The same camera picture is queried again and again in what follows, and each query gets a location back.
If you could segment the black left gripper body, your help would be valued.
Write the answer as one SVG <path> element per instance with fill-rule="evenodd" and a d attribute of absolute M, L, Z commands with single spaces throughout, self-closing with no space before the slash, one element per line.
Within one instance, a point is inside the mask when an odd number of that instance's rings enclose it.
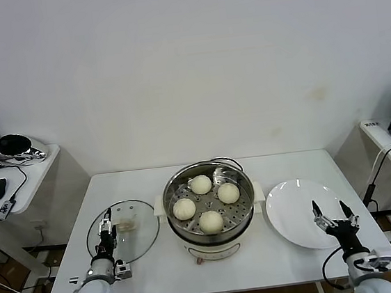
<path fill-rule="evenodd" d="M 99 243 L 100 254 L 113 256 L 117 244 L 116 236 L 117 234 L 114 232 L 101 232 Z"/>

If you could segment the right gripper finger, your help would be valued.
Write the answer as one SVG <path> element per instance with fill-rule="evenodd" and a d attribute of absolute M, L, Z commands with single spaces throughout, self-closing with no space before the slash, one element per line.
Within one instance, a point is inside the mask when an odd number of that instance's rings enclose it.
<path fill-rule="evenodd" d="M 325 232 L 329 228 L 337 227 L 336 222 L 334 222 L 329 217 L 322 214 L 322 211 L 320 210 L 318 204 L 314 200 L 312 200 L 311 204 L 312 204 L 312 210 L 314 214 L 314 222 L 321 230 Z"/>
<path fill-rule="evenodd" d="M 353 213 L 353 211 L 351 210 L 351 208 L 345 204 L 343 201 L 339 201 L 340 203 L 340 207 L 343 211 L 343 214 L 345 215 L 346 219 L 348 222 L 350 222 L 351 226 L 353 226 L 354 228 L 358 228 L 359 227 L 359 216 L 355 215 Z"/>

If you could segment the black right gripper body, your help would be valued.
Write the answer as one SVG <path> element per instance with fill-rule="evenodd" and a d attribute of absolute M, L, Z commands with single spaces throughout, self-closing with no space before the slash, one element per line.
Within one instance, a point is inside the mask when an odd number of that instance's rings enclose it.
<path fill-rule="evenodd" d="M 364 247 L 357 237 L 357 232 L 360 229 L 358 226 L 351 225 L 351 222 L 347 220 L 334 221 L 334 223 L 336 225 L 328 226 L 325 233 L 335 237 L 340 243 L 343 256 L 369 252 L 369 249 Z"/>

